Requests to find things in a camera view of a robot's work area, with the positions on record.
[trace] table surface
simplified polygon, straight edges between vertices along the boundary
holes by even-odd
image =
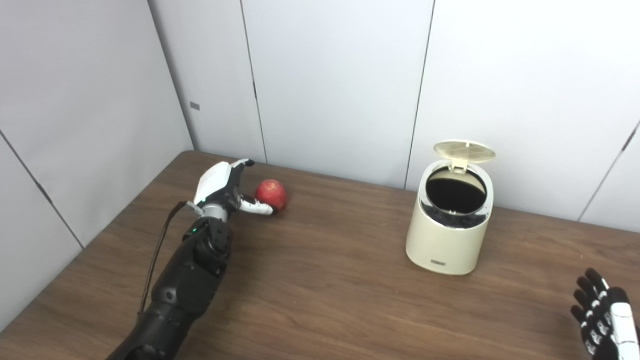
[[[104,359],[169,210],[221,160],[180,154],[0,333],[0,359]],[[440,275],[404,252],[414,192],[263,164],[241,190],[265,178],[288,208],[232,216],[228,272],[177,359],[589,359],[569,314],[589,266],[640,309],[640,234],[496,208],[477,268]],[[194,219],[174,218],[158,269]]]

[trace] red apple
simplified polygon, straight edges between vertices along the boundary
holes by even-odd
[[[283,210],[287,204],[287,193],[284,192],[284,186],[274,179],[266,179],[261,182],[255,189],[255,198],[275,207],[278,211]]]

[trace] white robotic hand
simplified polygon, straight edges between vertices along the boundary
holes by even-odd
[[[577,281],[571,314],[580,323],[580,334],[593,360],[640,360],[638,335],[627,293],[610,288],[592,268]]]
[[[273,206],[238,193],[244,167],[253,164],[255,162],[249,159],[241,159],[231,164],[221,161],[207,170],[200,177],[193,201],[203,210],[201,216],[221,218],[226,222],[229,214],[235,210],[262,215],[277,213]]]

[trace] trash can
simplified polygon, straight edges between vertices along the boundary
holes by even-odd
[[[495,153],[466,140],[448,140],[433,148],[445,159],[422,175],[406,254],[434,272],[468,274],[476,267],[493,209],[491,178],[475,164],[493,159]]]

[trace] trash can lid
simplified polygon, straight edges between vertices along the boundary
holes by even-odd
[[[468,140],[446,140],[435,144],[433,150],[443,158],[453,160],[454,167],[459,167],[463,173],[467,171],[467,162],[484,163],[495,157],[495,152],[488,146]]]

